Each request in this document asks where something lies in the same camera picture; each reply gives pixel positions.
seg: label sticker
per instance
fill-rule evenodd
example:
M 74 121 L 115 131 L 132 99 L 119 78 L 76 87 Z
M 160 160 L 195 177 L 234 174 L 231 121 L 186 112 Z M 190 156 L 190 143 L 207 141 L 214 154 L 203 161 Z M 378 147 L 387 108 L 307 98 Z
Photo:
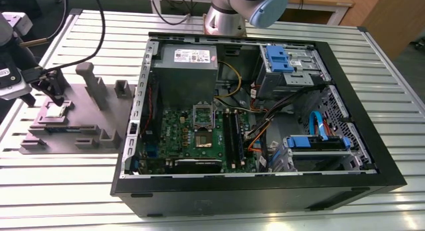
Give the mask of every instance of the label sticker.
M 271 147 L 270 148 L 276 148 L 279 146 L 279 143 L 276 141 L 272 141 Z
M 338 3 L 338 5 L 342 5 L 342 6 L 352 6 L 354 4 L 352 4 L 352 3 Z
M 255 99 L 258 96 L 258 90 L 256 89 L 251 89 L 251 97 Z
M 175 51 L 176 63 L 211 63 L 210 50 L 178 49 Z
M 302 66 L 302 62 L 300 61 L 291 61 L 291 65 L 292 66 Z
M 266 165 L 267 165 L 267 161 L 266 161 L 266 159 L 264 159 L 264 157 L 263 157 L 263 156 L 260 156 L 260 163 L 262 163 L 262 165 L 266 167 Z
M 10 75 L 10 74 L 11 74 L 11 71 L 9 70 L 9 68 L 5 68 L 5 69 L 0 70 L 0 77 L 5 77 L 7 75 Z

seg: floor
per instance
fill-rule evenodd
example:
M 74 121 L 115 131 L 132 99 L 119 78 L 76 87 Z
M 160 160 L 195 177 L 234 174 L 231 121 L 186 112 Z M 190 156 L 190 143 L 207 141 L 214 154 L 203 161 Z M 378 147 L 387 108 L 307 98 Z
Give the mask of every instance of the floor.
M 63 15 L 63 4 L 57 4 L 55 0 L 38 0 L 43 16 L 34 19 L 33 37 L 43 38 L 54 33 L 61 23 Z M 139 12 L 151 13 L 151 5 L 148 0 L 102 0 L 104 9 L 108 11 Z M 83 8 L 98 10 L 95 0 L 70 0 L 71 8 Z M 172 1 L 163 1 L 163 13 L 166 14 L 186 14 L 187 8 L 184 4 Z M 210 4 L 198 3 L 195 6 L 195 15 L 200 16 L 208 12 Z M 33 48 L 35 56 L 41 59 L 46 53 L 49 45 L 42 45 Z M 400 57 L 394 61 L 398 69 L 410 82 L 414 90 L 419 94 L 423 101 L 425 101 L 425 51 L 418 51 L 412 45 L 402 53 Z M 5 114 L 11 102 L 3 105 L 0 102 L 0 121 L 2 113 Z

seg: ram slot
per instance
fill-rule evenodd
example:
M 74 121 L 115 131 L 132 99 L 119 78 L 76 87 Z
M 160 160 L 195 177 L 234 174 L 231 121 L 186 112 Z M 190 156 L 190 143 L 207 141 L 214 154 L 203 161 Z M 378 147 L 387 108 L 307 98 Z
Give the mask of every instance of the ram slot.
M 235 156 L 234 156 L 234 138 L 232 138 L 232 114 L 230 112 L 223 113 L 223 131 L 224 131 L 224 148 L 226 148 L 226 163 L 228 169 L 236 168 Z
M 232 114 L 232 124 L 234 124 L 234 144 L 235 144 L 235 159 L 236 159 L 236 167 L 240 168 L 243 160 L 244 160 L 244 148 L 243 148 L 243 139 L 242 139 L 242 130 L 240 130 L 240 122 L 239 122 L 239 114 Z

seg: workbench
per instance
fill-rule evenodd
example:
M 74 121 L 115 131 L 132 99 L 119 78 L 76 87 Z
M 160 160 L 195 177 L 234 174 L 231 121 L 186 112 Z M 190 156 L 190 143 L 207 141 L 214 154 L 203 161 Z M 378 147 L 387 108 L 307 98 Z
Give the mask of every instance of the workbench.
M 180 16 L 166 16 L 179 21 Z M 91 60 L 106 84 L 138 82 L 150 31 L 203 33 L 203 19 L 170 26 L 155 14 L 107 12 L 103 49 Z M 92 54 L 100 38 L 98 11 L 69 17 L 42 66 Z M 268 29 L 247 25 L 248 36 L 328 42 L 370 113 L 408 185 L 363 198 L 334 211 L 140 219 L 110 196 L 116 154 L 22 155 L 21 141 L 37 107 L 18 100 L 0 126 L 0 228 L 67 230 L 416 230 L 425 227 L 425 106 L 367 32 L 354 27 L 278 22 Z M 70 83 L 84 83 L 75 67 Z

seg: power supply label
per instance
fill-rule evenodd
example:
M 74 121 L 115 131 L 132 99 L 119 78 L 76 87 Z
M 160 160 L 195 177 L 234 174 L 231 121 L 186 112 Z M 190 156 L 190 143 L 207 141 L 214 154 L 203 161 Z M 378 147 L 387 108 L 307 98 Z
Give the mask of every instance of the power supply label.
M 176 63 L 211 63 L 210 50 L 178 49 L 175 51 Z

